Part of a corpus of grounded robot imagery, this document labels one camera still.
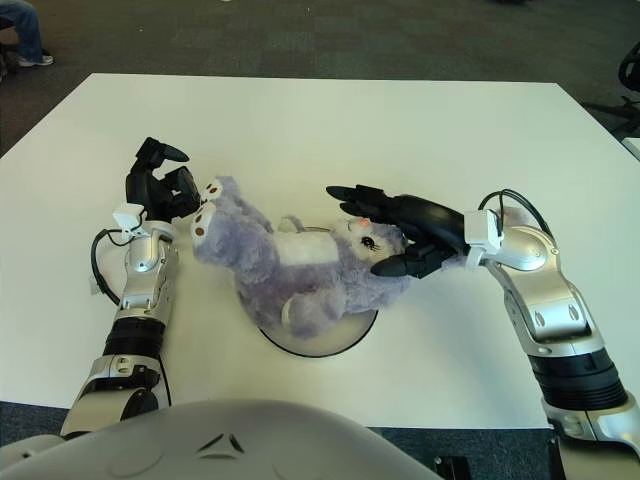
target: chair leg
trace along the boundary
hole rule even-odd
[[[615,115],[616,117],[622,117],[626,119],[633,119],[640,111],[631,107],[609,107],[607,105],[597,105],[595,103],[581,103],[584,108],[589,110],[596,110],[598,112],[608,113],[609,115]]]
[[[616,128],[611,130],[611,133],[618,133],[622,131],[633,133],[638,127],[640,127],[640,114],[635,118],[630,119],[628,122],[618,125]]]

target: purple plush toy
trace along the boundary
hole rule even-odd
[[[216,177],[201,192],[191,234],[196,258],[231,268],[245,310],[262,329],[284,327],[310,338],[345,313],[388,305],[407,277],[377,277],[369,269],[404,251],[400,230],[352,218],[330,231],[305,231],[295,217],[280,230],[240,196],[232,177]]]

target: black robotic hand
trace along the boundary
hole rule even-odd
[[[342,200],[340,208],[348,214],[396,225],[413,242],[403,254],[371,267],[375,275],[422,278],[439,269],[447,258],[468,250],[464,216],[455,210],[411,195],[388,197],[384,191],[364,185],[327,187],[327,193]]]

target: dark carpet floor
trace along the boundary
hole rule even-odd
[[[56,63],[0,83],[0,155],[92,72],[556,82],[579,101],[616,104],[630,94],[618,64],[640,39],[635,0],[32,2]],[[65,415],[0,409],[0,444],[55,433]],[[474,480],[550,478],[548,430],[376,430],[427,465],[467,457]]]

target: white table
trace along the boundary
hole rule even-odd
[[[113,225],[146,136],[187,152],[200,185],[235,175],[274,222],[335,219],[330,184],[458,210],[499,187],[521,191],[640,394],[640,165],[557,85],[96,74],[0,160],[2,400],[69,407],[100,355],[114,309],[90,295],[89,246]],[[546,426],[486,271],[416,281],[357,347],[296,358],[246,318],[229,272],[195,262],[187,226],[177,222],[181,272],[164,350],[176,402],[288,399],[366,425]],[[116,288],[123,253],[100,251]]]
[[[640,138],[627,137],[622,141],[622,144],[640,160]]]

